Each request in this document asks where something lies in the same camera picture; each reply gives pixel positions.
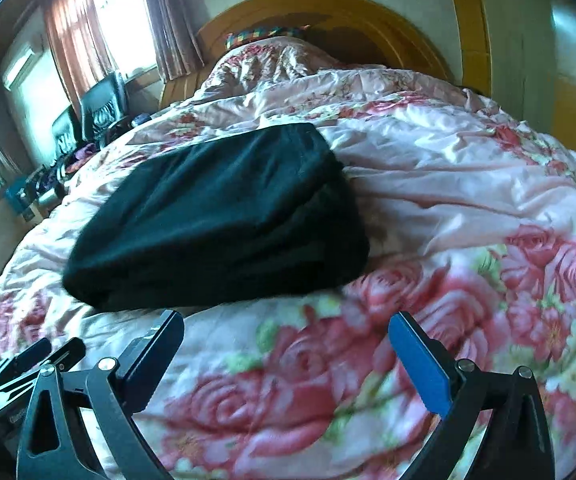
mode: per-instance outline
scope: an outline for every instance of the bed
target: bed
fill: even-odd
[[[273,16],[320,25],[308,23],[311,42],[271,38],[220,57],[224,32]],[[325,35],[335,28],[378,54],[353,58],[357,43]],[[184,342],[134,416],[164,466],[175,478],[398,478],[437,424],[385,337],[406,310],[479,367],[532,368],[557,478],[576,478],[576,153],[446,81],[427,40],[367,0],[249,0],[199,37],[206,70],[167,85],[162,113],[95,155],[15,251],[0,277],[0,356],[41,336],[56,347],[81,337],[83,367],[119,355],[159,312],[99,314],[63,290],[82,227],[144,160],[306,121],[345,165],[370,239],[366,273],[305,297],[181,309]]]

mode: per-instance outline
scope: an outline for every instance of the arched headboard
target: arched headboard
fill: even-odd
[[[370,0],[245,0],[206,23],[197,41],[206,66],[164,86],[160,108],[191,97],[226,53],[230,32],[310,25],[306,41],[348,63],[379,63],[450,80],[433,45],[396,12]]]

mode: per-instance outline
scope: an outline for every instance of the blue gripper pad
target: blue gripper pad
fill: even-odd
[[[430,339],[407,312],[390,318],[388,338],[426,409],[446,416],[452,406],[453,385],[458,381],[454,360],[446,348]]]

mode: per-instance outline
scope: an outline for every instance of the silver bolt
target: silver bolt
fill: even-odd
[[[462,372],[470,373],[475,369],[475,363],[473,363],[470,359],[459,359],[457,361],[457,368]]]
[[[41,368],[39,370],[39,373],[44,377],[51,375],[53,372],[54,372],[54,366],[52,365],[45,366],[44,368]]]
[[[117,361],[115,361],[111,357],[104,357],[103,359],[101,359],[101,361],[97,366],[99,367],[100,370],[112,370],[116,362]]]
[[[520,366],[519,375],[524,379],[532,379],[532,370],[527,366]]]

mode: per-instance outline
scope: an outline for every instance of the black cloth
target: black cloth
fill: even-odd
[[[184,146],[140,164],[82,230],[63,286],[99,310],[212,306],[339,286],[369,243],[312,124]]]

